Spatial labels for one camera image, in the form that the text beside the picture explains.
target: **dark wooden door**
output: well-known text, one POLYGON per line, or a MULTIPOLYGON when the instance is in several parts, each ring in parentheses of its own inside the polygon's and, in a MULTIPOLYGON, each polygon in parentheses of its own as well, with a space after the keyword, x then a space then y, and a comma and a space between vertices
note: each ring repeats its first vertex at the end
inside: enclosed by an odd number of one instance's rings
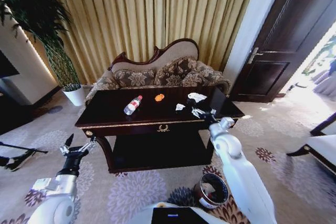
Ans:
POLYGON ((232 99, 272 101, 335 20, 336 0, 275 0, 232 99))

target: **drawer handle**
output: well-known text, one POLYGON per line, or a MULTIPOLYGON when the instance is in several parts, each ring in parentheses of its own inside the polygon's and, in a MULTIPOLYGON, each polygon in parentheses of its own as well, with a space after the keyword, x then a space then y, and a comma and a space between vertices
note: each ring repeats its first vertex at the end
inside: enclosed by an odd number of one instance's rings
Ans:
POLYGON ((157 130, 158 132, 166 132, 169 131, 168 125, 166 124, 165 128, 162 128, 162 124, 160 124, 159 129, 157 130))

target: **plastic water bottle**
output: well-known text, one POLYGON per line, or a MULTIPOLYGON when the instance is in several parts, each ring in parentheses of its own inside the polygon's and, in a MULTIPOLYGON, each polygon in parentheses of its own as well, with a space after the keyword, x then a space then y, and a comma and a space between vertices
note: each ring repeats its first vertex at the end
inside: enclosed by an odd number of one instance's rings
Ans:
POLYGON ((126 115, 131 115, 133 112, 137 109, 137 107, 140 105, 142 99, 142 95, 138 96, 137 98, 134 98, 124 109, 124 112, 126 115))

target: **floral carpet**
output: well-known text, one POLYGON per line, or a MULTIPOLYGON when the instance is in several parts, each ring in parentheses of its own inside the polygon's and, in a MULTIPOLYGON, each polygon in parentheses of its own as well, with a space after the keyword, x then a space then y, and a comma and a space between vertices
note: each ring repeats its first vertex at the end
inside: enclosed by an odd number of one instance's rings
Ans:
MULTIPOLYGON (((245 156, 257 168, 275 205, 278 223, 336 223, 336 178, 311 156, 288 157, 310 136, 309 131, 336 110, 336 102, 308 89, 293 89, 272 103, 237 102, 246 114, 233 129, 245 156)), ((27 223, 45 195, 30 191, 35 180, 54 177, 64 163, 58 147, 74 133, 73 146, 87 138, 74 127, 83 107, 73 106, 58 92, 35 111, 36 118, 0 136, 0 141, 38 147, 37 153, 16 172, 0 170, 0 224, 27 223)), ((208 131, 200 135, 207 143, 208 131)), ((111 145, 115 137, 109 137, 111 145)), ((0 147, 1 156, 23 151, 0 147)), ((223 175, 222 162, 214 154, 206 166, 180 167, 109 174, 103 152, 97 146, 80 165, 78 195, 72 223, 127 223, 145 206, 167 201, 197 206, 193 186, 202 174, 223 175)), ((232 195, 210 214, 232 224, 249 223, 232 195)))

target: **dark wooden table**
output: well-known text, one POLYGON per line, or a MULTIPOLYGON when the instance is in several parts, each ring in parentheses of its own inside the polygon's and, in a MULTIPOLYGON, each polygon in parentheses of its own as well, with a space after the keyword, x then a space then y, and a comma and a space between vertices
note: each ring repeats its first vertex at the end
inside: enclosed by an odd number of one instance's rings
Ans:
POLYGON ((75 124, 87 137, 96 136, 110 173, 210 164, 213 145, 204 146, 199 130, 207 129, 203 120, 187 106, 176 112, 176 105, 187 105, 191 92, 207 96, 204 103, 215 109, 216 119, 244 116, 216 87, 178 87, 98 91, 75 124), (161 102, 154 100, 164 94, 161 102), (142 103, 131 115, 124 107, 142 95, 142 103), (117 136, 114 149, 105 136, 117 136))

